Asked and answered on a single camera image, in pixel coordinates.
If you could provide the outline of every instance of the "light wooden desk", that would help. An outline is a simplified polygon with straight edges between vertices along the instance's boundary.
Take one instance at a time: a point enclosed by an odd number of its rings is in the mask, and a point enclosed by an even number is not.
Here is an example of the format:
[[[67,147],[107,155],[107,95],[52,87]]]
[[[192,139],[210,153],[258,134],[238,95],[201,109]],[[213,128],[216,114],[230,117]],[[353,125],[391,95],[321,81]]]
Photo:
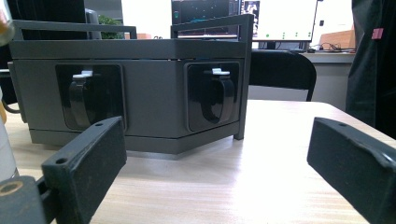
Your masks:
[[[248,101],[243,141],[228,137],[179,158],[128,157],[92,223],[367,223],[306,162],[314,117],[393,139],[323,103]],[[8,114],[21,175],[41,176],[58,147],[32,144]]]

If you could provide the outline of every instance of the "black office chair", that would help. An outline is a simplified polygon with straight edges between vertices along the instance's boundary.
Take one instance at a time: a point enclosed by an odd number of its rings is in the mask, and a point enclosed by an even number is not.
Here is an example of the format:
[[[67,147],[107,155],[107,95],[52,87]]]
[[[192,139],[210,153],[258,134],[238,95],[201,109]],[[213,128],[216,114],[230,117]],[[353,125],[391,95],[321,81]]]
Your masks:
[[[307,90],[312,100],[317,71],[305,56],[287,50],[253,50],[249,85]]]

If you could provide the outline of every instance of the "gray metal enclosure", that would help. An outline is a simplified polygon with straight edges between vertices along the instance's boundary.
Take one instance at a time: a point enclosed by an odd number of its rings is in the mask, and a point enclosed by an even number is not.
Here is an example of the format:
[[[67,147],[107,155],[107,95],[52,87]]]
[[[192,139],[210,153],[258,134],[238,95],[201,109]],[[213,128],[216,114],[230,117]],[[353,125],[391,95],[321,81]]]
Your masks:
[[[238,41],[12,41],[10,73],[33,143],[62,146],[115,116],[132,151],[178,154],[230,135],[242,139],[252,18],[214,21],[193,26],[239,25]],[[185,28],[173,26],[173,35]]]

